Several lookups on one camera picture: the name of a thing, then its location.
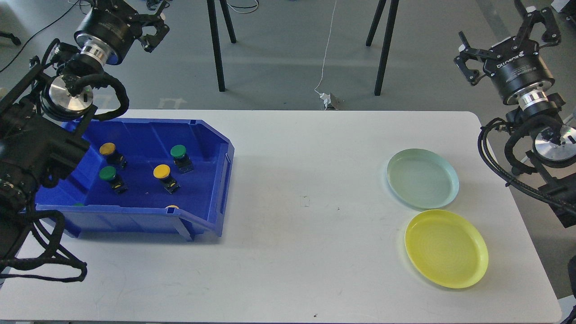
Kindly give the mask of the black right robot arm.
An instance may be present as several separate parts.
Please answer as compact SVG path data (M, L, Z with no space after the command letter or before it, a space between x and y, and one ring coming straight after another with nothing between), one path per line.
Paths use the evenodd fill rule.
M559 116L560 94L547 94L555 83L540 50L560 44L560 30L550 8L515 6L523 18L516 35L489 49L475 49L461 31L454 63L475 86L488 77L504 105L506 118L481 128L477 147L482 160L500 178L529 197L549 205L560 223L575 225L575 175L551 176L548 168L575 164L575 129Z

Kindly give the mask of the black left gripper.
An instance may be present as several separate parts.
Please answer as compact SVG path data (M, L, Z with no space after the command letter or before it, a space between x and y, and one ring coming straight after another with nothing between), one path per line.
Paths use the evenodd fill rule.
M150 13L138 13L124 0L89 0L90 11L74 33L78 46L84 47L91 40L99 40L108 47L106 64L118 65L124 61L132 44L138 39L147 53L154 51L170 31L163 13L167 0L145 0ZM140 21L141 35L131 31L131 16Z

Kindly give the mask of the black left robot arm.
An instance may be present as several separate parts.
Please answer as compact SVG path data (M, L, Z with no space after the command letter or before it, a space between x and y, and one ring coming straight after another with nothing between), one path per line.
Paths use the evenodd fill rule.
M122 116L124 85L104 67L121 64L134 41L152 52L169 32L168 0L148 0L150 14L123 0L90 0L75 44L51 42L42 59L1 99L1 278L63 283L83 281L88 267L60 241L65 218L37 211L41 187L56 187L89 149L83 135L92 120Z

